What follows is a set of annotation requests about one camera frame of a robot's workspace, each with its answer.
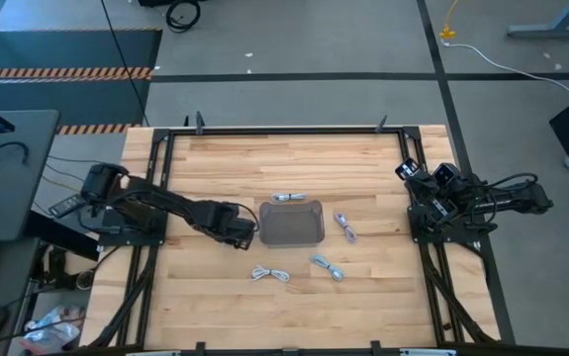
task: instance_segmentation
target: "floor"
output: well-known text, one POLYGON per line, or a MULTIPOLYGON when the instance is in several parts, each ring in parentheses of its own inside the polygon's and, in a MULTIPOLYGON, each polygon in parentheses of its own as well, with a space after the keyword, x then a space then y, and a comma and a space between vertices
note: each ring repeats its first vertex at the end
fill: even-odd
MULTIPOLYGON (((567 2, 460 2, 452 22, 456 42, 476 45, 521 70, 569 73, 569 41, 506 37, 507 25, 547 23, 567 2)), ((115 27, 164 28, 164 8, 106 3, 115 27)), ((450 1, 426 3, 438 32, 450 1)), ((222 74, 247 73, 434 73, 434 63, 417 1, 210 0, 202 8, 191 32, 163 35, 146 104, 153 126, 180 126, 196 111, 208 125, 221 126, 376 124, 384 115, 388 124, 449 125, 446 114, 454 105, 480 177, 494 181, 520 171, 537 173, 555 203, 540 217, 498 215, 500 228, 491 237, 517 343, 569 347, 569 170, 547 124, 569 105, 567 92, 525 80, 451 80, 451 103, 448 97, 445 103, 435 80, 308 75, 223 81, 222 74)), ((0 12, 0 29, 106 28, 105 21, 98 0, 7 0, 0 12)), ((499 71, 467 49, 439 50, 447 73, 499 71)), ((454 139, 461 146, 457 132, 454 139)), ((123 142, 122 134, 61 135, 52 154, 118 162, 123 142)), ((58 163, 53 165, 78 176, 88 169, 58 163)), ((69 194, 43 185, 37 202, 47 207, 69 194)))

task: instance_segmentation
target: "wooden tabletop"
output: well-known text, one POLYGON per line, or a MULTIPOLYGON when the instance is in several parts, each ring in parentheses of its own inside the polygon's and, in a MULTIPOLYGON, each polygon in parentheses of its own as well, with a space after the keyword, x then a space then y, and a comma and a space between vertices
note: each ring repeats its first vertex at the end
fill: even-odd
MULTIPOLYGON (((130 129, 124 147, 122 164, 141 177, 152 131, 130 129)), ((421 133, 430 169, 454 161, 444 126, 422 126, 421 133)), ((194 349, 198 341, 208 349, 367 348, 370 340, 383 347, 435 345, 407 222, 409 197, 394 174, 401 162, 395 135, 180 136, 172 158, 169 190, 190 199, 242 203, 257 212, 272 193, 308 194, 307 201, 323 205, 326 238, 317 247, 269 249, 256 235, 248 251, 234 250, 171 217, 158 254, 146 349, 194 349), (357 243, 346 241, 335 212, 347 216, 357 243), (314 253, 341 268, 343 281, 312 264, 314 253), (250 281, 256 264, 287 271, 291 280, 250 281)), ((498 337, 480 259, 454 244, 446 248, 457 298, 498 337)), ((97 272, 82 344, 122 302, 131 253, 120 249, 97 272)))

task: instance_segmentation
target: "desk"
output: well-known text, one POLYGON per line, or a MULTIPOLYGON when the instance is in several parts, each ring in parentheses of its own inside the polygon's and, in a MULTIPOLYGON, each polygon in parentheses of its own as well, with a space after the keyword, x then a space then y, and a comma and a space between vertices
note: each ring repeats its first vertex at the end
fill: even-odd
MULTIPOLYGON (((20 147, 8 146, 0 151, 0 306, 4 306, 27 293, 41 241, 95 260, 97 252, 96 242, 91 238, 31 211, 55 135, 58 113, 28 111, 0 115, 16 127, 13 133, 0 133, 0 143, 21 141, 30 150, 26 165, 22 164, 20 147)), ((17 330, 21 305, 10 307, 10 319, 1 336, 17 330)), ((6 354, 8 344, 0 343, 2 354, 6 354)))
MULTIPOLYGON (((153 131, 129 130, 122 164, 131 174, 145 175, 153 131)), ((198 341, 208 349, 369 348, 370 340, 383 347, 434 346, 421 258, 407 222, 409 196, 394 174, 402 162, 399 139, 370 132, 179 136, 169 190, 256 212, 272 193, 307 193, 323 204, 326 238, 314 248, 268 249, 256 236, 248 251, 233 250, 170 217, 158 250, 145 349, 193 350, 198 341), (337 211, 358 233, 356 244, 346 242, 333 220, 337 211), (313 253, 338 265, 345 279, 335 282, 311 264, 313 253), (291 281, 249 281, 256 264, 285 270, 291 281)), ((420 132, 430 169, 453 161, 444 126, 420 132)), ((447 244, 446 252, 456 296, 497 338, 481 261, 456 245, 447 244)), ((120 249, 97 272, 82 345, 97 337, 122 302, 131 254, 120 249)), ((136 306, 133 319, 137 314, 136 306)))

